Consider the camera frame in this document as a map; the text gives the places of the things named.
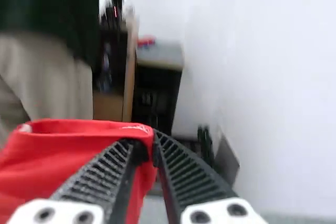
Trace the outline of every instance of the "red pouch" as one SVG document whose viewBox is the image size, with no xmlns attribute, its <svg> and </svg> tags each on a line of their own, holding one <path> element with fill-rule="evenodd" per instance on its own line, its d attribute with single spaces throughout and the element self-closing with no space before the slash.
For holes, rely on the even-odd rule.
<svg viewBox="0 0 336 224">
<path fill-rule="evenodd" d="M 153 130 L 138 123 L 40 120 L 19 126 L 0 152 L 0 223 L 35 198 L 48 198 L 68 177 L 120 138 L 138 138 L 152 156 Z M 127 224 L 138 222 L 156 177 L 152 160 L 135 173 Z"/>
</svg>

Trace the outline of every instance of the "khaki pants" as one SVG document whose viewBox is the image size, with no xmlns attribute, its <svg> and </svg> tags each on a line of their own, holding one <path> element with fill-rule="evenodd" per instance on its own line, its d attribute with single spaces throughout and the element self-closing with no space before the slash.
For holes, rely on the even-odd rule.
<svg viewBox="0 0 336 224">
<path fill-rule="evenodd" d="M 0 148 L 26 121 L 92 119 L 91 68 L 60 40 L 0 34 Z"/>
</svg>

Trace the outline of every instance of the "green shirt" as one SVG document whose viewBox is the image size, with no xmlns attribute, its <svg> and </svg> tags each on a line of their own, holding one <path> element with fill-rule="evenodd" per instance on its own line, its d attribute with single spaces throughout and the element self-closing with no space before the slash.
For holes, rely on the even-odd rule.
<svg viewBox="0 0 336 224">
<path fill-rule="evenodd" d="M 0 33 L 33 31 L 57 36 L 92 68 L 99 42 L 99 0 L 0 0 Z"/>
</svg>

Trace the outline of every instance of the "screw hole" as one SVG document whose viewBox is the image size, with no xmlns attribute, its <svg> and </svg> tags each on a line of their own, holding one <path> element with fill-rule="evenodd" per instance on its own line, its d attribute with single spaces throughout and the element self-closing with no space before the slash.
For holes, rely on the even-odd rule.
<svg viewBox="0 0 336 224">
<path fill-rule="evenodd" d="M 34 217 L 37 223 L 46 223 L 55 214 L 55 210 L 51 207 L 41 209 Z"/>
<path fill-rule="evenodd" d="M 75 218 L 75 224 L 92 224 L 93 223 L 93 214 L 85 211 L 77 214 Z"/>
<path fill-rule="evenodd" d="M 210 216 L 203 211 L 193 212 L 190 216 L 192 223 L 209 223 Z"/>
<path fill-rule="evenodd" d="M 227 211 L 231 216 L 246 216 L 247 211 L 245 207 L 238 205 L 238 204 L 232 204 L 228 206 Z"/>
</svg>

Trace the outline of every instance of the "white wall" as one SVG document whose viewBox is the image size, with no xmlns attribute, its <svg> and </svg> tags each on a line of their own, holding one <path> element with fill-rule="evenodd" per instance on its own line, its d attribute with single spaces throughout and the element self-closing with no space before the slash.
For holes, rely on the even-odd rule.
<svg viewBox="0 0 336 224">
<path fill-rule="evenodd" d="M 336 217 L 336 0 L 132 1 L 184 44 L 175 131 L 220 124 L 257 210 Z"/>
</svg>

